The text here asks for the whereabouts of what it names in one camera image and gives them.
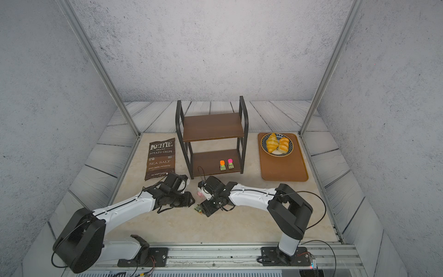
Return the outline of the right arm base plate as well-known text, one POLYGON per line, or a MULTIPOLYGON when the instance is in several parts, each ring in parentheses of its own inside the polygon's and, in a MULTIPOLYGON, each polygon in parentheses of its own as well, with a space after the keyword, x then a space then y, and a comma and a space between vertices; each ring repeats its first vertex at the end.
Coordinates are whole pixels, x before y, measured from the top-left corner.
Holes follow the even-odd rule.
POLYGON ((305 247, 298 247, 292 256, 285 254, 278 247, 262 247, 257 262, 263 266, 313 266, 311 254, 305 247))

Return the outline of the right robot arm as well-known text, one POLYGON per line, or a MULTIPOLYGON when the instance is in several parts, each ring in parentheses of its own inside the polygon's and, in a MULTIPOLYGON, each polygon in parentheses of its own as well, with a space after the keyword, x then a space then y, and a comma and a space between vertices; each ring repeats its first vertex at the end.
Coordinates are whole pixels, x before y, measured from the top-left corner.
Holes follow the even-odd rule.
POLYGON ((283 232, 278 249, 286 257, 295 255, 313 213, 312 206, 287 184, 260 189, 237 182, 224 184, 210 176, 198 183, 198 190, 206 198, 200 207, 207 217, 219 210, 230 211, 237 206, 269 212, 283 232))

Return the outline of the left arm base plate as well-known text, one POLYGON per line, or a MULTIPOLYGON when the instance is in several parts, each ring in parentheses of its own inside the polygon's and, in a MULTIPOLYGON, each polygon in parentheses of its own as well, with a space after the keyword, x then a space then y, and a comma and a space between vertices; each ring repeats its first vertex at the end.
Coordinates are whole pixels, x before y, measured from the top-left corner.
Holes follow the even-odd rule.
POLYGON ((117 267, 165 267, 168 258, 168 248, 141 248, 135 258, 119 259, 117 267))

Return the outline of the green truck picture box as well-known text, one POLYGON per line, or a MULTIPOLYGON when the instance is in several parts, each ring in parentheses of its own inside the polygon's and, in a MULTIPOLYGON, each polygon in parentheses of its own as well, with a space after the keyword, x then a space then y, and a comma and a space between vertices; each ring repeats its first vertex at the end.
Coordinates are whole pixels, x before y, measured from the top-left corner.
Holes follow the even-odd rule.
POLYGON ((197 212, 200 213, 200 214, 203 213, 203 209, 202 209, 202 207, 201 207, 199 204, 197 204, 197 205, 195 206, 195 211, 197 211, 197 212))

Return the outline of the green truck orange drum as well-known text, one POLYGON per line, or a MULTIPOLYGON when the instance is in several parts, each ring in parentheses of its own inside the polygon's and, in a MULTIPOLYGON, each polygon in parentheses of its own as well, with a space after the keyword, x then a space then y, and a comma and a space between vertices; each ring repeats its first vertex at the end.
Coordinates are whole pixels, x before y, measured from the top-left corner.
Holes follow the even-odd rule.
POLYGON ((224 160, 221 160, 219 165, 220 165, 220 170, 221 171, 225 171, 226 170, 226 164, 225 164, 224 160))

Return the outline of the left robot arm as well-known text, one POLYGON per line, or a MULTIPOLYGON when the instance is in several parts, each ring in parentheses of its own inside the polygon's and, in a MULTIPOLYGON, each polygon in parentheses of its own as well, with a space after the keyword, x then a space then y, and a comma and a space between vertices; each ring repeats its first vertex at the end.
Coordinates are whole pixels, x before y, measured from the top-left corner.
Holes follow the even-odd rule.
POLYGON ((108 260, 119 260, 123 265, 137 267, 154 265, 155 254, 149 243, 139 235, 132 235, 131 241, 126 242, 106 242, 105 236, 139 215, 190 207, 195 200, 185 190, 188 184, 186 175, 169 173, 154 185, 119 203, 96 210, 77 210, 55 240, 53 255, 76 274, 97 262, 108 260))

